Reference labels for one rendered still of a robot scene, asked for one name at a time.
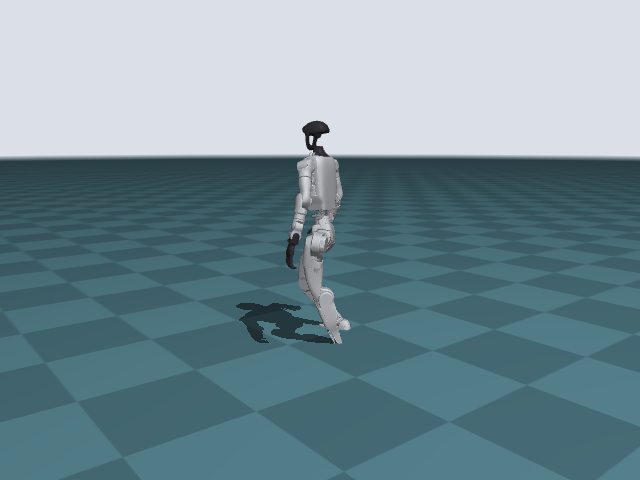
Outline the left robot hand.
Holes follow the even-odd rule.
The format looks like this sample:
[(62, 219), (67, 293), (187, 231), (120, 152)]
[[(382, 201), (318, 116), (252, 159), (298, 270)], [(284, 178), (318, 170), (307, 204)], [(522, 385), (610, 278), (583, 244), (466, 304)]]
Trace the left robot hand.
[(286, 263), (291, 269), (297, 269), (292, 264), (292, 257), (294, 255), (295, 245), (298, 244), (299, 238), (300, 238), (300, 235), (298, 233), (295, 233), (293, 234), (292, 240), (290, 238), (288, 239), (289, 244), (286, 250)]

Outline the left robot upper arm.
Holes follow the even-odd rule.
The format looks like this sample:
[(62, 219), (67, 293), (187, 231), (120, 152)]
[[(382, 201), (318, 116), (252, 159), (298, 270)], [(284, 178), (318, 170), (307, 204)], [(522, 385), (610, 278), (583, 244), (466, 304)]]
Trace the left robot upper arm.
[(309, 158), (297, 163), (298, 171), (298, 186), (300, 194), (302, 194), (302, 207), (307, 208), (312, 204), (311, 191), (311, 179), (312, 173), (315, 170), (314, 159)]

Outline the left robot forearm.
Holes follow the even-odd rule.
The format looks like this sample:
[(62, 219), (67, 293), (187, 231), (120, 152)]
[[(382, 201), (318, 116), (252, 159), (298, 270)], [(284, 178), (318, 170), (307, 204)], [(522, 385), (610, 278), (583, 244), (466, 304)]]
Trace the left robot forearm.
[(292, 240), (293, 234), (298, 233), (300, 235), (299, 240), (301, 239), (301, 233), (305, 223), (305, 217), (307, 215), (307, 210), (302, 208), (302, 194), (298, 194), (295, 198), (295, 208), (294, 208), (294, 218), (292, 222), (292, 229), (289, 232), (289, 238)]

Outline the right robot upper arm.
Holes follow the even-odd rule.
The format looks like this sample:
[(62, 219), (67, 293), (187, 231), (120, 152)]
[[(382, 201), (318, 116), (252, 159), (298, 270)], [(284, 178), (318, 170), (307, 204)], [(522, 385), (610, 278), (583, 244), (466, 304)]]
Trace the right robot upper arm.
[(335, 160), (335, 163), (336, 163), (336, 201), (335, 203), (338, 203), (343, 197), (343, 190), (342, 190), (342, 185), (341, 185), (340, 176), (339, 176), (339, 163), (337, 160)]

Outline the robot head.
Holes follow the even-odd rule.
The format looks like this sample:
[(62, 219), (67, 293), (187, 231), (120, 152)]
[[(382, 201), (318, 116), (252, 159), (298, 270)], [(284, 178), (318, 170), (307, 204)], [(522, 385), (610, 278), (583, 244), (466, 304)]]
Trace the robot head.
[[(320, 138), (322, 134), (329, 133), (330, 131), (329, 127), (324, 122), (312, 121), (306, 124), (302, 128), (302, 131), (305, 134), (306, 146), (309, 150), (313, 150), (313, 153), (315, 152), (315, 155), (322, 156), (322, 157), (330, 157), (324, 151), (323, 146), (316, 145), (317, 138)], [(312, 146), (309, 143), (309, 136), (313, 136)]]

